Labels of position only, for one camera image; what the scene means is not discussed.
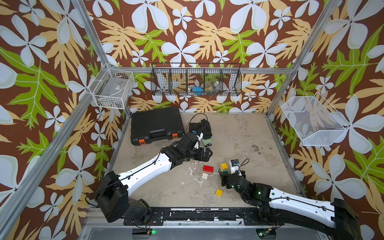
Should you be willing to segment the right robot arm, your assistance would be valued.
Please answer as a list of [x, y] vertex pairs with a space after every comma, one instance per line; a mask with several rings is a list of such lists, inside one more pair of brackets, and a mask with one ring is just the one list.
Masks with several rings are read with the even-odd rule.
[[313, 200], [269, 185], [251, 183], [239, 161], [234, 162], [234, 170], [219, 170], [221, 184], [235, 190], [246, 204], [256, 208], [258, 222], [277, 226], [293, 224], [319, 231], [335, 240], [362, 239], [359, 217], [344, 200]]

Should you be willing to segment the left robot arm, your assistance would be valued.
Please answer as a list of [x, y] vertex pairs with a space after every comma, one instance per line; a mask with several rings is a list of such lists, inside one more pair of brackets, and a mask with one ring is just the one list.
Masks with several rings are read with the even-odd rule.
[[153, 210], [143, 199], [132, 199], [132, 193], [156, 176], [187, 160], [208, 162], [212, 155], [210, 148], [201, 146], [199, 136], [193, 133], [184, 134], [179, 141], [163, 147], [146, 163], [120, 174], [113, 171], [107, 173], [96, 191], [97, 206], [109, 223], [127, 219], [145, 225], [151, 221]]

